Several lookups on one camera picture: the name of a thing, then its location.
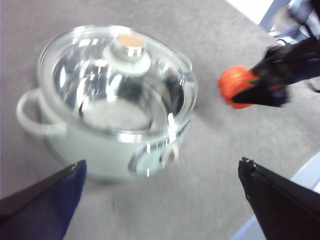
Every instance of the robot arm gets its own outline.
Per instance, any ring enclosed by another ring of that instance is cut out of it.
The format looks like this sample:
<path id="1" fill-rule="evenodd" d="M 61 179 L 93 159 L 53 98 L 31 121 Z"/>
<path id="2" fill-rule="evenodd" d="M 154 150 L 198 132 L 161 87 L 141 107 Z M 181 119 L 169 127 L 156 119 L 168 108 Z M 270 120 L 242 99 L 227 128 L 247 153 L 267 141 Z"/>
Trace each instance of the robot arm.
<path id="1" fill-rule="evenodd" d="M 243 71 L 243 66 L 234 66 L 221 75 L 219 88 L 228 104 L 238 109 L 251 104 L 281 107 L 288 101 L 287 85 L 320 76 L 320 41 L 306 24 L 300 24 L 311 37 L 296 44 L 270 47 L 252 69 Z"/>

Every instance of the gray carpet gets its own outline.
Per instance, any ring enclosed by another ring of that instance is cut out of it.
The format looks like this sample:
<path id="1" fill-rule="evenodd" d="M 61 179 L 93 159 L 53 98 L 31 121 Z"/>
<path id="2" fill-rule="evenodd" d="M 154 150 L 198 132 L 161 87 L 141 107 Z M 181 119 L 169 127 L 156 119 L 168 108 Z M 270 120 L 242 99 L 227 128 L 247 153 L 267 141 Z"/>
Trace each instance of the gray carpet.
<path id="1" fill-rule="evenodd" d="M 2 197 L 63 168 L 18 126 L 15 108 L 38 85 L 36 64 L 45 44 L 88 24 L 133 27 L 185 53 L 198 80 L 198 101 L 180 163 L 127 183 L 88 179 L 66 240 L 228 239 L 253 215 L 238 179 L 242 156 L 291 177 L 320 149 L 320 95 L 303 82 L 290 87 L 291 103 L 283 108 L 234 110 L 220 98 L 216 82 L 227 67 L 252 67 L 276 43 L 223 0 L 4 0 Z"/>

